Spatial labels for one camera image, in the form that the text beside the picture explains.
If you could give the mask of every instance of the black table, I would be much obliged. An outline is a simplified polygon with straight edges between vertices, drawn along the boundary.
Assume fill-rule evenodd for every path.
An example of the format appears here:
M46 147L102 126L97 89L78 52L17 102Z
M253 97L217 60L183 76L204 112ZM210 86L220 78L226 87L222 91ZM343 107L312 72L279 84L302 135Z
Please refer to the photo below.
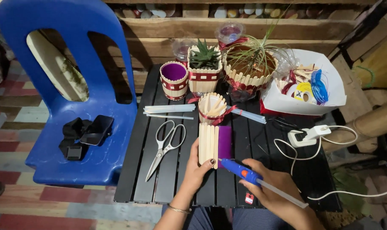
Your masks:
M184 124L186 127L185 142L179 151L172 150L168 152L150 180L145 182L145 177L158 150L155 133L166 119L147 117L142 114L143 108L151 105L179 105L185 104L187 101L186 98L180 101L172 101L164 96L161 81L159 81L160 66L154 65L146 79L138 108L138 115L135 119L114 196L114 200L117 202L170 203L181 186L191 145L198 137L198 109L193 112L183 113L184 116L194 117L193 120L173 119L176 125ZM226 93L222 95L226 98L226 102L232 105L229 96ZM240 103L237 106L240 109L256 114L259 114L260 111L257 100ZM172 115L178 116L182 115L182 113L173 113ZM302 128L314 126L312 119L303 117L288 117L286 120ZM272 170L290 172L293 160L281 154L273 143L275 138L288 142L287 132L281 131L274 122L268 122L264 125L242 116L228 114L221 125L232 126L232 154L235 159L254 158L260 160L266 167ZM176 141L179 142L180 138L181 133L177 133L177 137L174 139L174 146L178 144ZM294 156L294 152L289 147L285 147L284 144L278 145L288 155ZM313 156L317 148L318 144L316 146L298 148L298 158ZM309 202L314 210L341 211L339 198L335 194L327 196L320 201L307 199L307 196L319 197L335 190L333 178L322 149L314 159L297 161L293 175L296 185L302 191L303 198ZM194 205L262 207L257 199L251 205L245 202L248 191L244 186L238 184L239 178L236 178L234 174L225 169L211 170L206 175L204 181L204 185L194 196Z

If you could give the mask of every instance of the blue plastic chair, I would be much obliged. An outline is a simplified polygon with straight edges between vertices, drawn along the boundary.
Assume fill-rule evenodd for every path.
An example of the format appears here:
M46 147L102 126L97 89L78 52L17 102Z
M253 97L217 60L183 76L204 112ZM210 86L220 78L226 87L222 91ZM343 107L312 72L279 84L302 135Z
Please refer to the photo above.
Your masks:
M37 29L56 29L65 40L89 87L86 102L63 98L42 70L26 43ZM101 0L4 0L0 29L49 109L49 118L26 159L36 169L40 184L116 185L137 114L134 77L123 29L113 11ZM118 104L88 31L110 37L119 47L133 100ZM112 136L100 147L90 146L82 161L68 161L58 148L65 123L97 115L114 118Z

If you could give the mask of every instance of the chair backrest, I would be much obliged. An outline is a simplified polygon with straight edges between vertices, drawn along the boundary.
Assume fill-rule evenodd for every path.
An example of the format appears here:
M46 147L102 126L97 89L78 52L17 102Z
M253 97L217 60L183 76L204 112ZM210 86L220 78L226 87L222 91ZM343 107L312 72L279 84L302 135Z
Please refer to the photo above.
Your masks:
M73 54L89 87L87 102L115 102L114 89L87 33L98 32L110 37L122 53L132 104L136 104L134 76L123 28L105 3L101 0L3 0L0 3L1 32L49 109L52 102L61 105L70 102L57 91L26 43L30 32L46 28L56 29Z

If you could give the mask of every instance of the blue glue gun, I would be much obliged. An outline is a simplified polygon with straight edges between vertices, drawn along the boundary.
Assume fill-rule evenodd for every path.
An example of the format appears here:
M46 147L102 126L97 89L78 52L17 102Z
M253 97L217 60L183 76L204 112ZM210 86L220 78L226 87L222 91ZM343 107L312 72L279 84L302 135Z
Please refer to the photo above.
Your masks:
M263 177L257 172L250 170L243 164L239 164L231 159L219 159L221 164L229 171L239 176L240 178L250 182L254 185L260 186L260 183L257 180L263 180Z

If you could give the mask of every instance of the popsicle stick holder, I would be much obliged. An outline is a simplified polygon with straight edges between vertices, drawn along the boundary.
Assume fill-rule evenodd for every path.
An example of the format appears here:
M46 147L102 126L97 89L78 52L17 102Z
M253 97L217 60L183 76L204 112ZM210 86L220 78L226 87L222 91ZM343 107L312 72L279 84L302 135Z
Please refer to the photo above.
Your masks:
M262 77L251 76L251 75L244 76L242 72L237 72L236 69L233 69L231 65L227 64L227 54L231 49L232 48L230 48L226 53L224 53L222 58L223 69L226 72L225 80L229 85L233 86L236 89L247 91L250 94L253 94L257 90L265 86L271 80L273 73L271 73L268 76L262 76ZM277 68L278 60L274 58L274 61L276 63L276 68Z
M226 112L226 102L221 95L210 92L199 99L198 108L200 121L212 124L220 118L223 119Z
M188 71L182 63L169 61L160 68L161 84L165 96L173 101L181 100L188 91Z
M209 159L215 159L214 169L223 168L218 158L232 158L232 128L230 126L213 126L199 124L198 159L202 165Z
M189 80L189 89L191 92L214 92L216 84L219 80L219 73L222 71L222 58L218 57L218 69L217 70L205 70L205 69L192 69L190 63L190 57L194 55L192 51L199 51L196 45L192 46L188 50L188 80ZM215 51L218 51L218 54L221 54L221 51L218 47L215 48Z

